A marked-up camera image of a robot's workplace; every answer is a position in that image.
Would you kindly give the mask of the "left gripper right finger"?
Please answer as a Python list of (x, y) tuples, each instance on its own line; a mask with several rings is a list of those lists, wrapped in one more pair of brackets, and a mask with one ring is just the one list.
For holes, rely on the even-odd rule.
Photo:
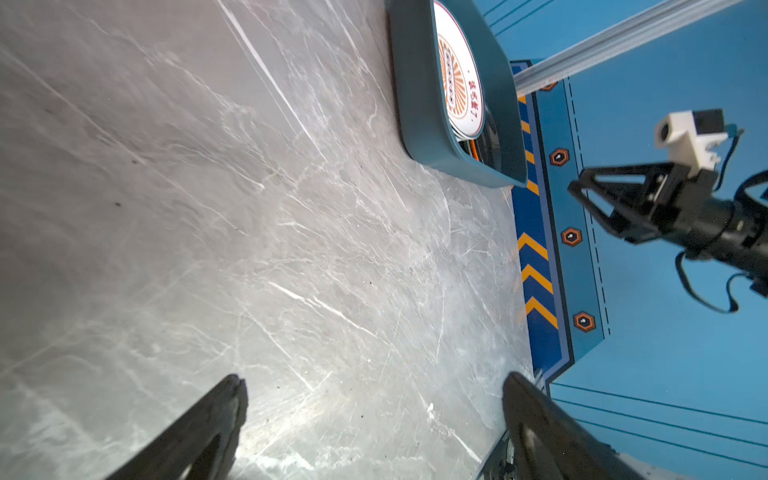
[(522, 374), (507, 376), (502, 403), (519, 479), (641, 477)]

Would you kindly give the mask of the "sunburst plate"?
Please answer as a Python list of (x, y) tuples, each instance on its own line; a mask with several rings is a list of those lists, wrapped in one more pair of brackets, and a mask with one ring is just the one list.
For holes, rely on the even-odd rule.
[(460, 140), (480, 136), (485, 105), (479, 71), (469, 42), (444, 3), (433, 2), (445, 109)]

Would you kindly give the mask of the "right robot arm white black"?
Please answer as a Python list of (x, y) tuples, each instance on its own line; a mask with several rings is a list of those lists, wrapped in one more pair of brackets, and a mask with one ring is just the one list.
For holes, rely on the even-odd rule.
[(664, 240), (691, 259), (716, 260), (753, 280), (767, 295), (767, 195), (750, 188), (767, 183), (765, 171), (745, 180), (731, 200), (717, 199), (718, 174), (673, 162), (588, 168), (569, 193), (610, 235), (633, 245)]

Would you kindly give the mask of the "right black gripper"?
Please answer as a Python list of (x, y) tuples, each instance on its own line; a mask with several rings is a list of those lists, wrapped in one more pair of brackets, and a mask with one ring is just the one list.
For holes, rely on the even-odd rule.
[[(607, 233), (628, 243), (663, 240), (694, 257), (756, 261), (758, 200), (744, 187), (731, 200), (718, 199), (714, 173), (690, 179), (688, 172), (672, 163), (587, 168), (568, 192)], [(611, 211), (590, 200), (589, 192)]]

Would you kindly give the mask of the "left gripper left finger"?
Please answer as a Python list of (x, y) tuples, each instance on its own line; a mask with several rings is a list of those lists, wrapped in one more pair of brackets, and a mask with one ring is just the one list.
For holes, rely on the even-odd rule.
[(246, 421), (244, 379), (225, 376), (111, 479), (226, 479)]

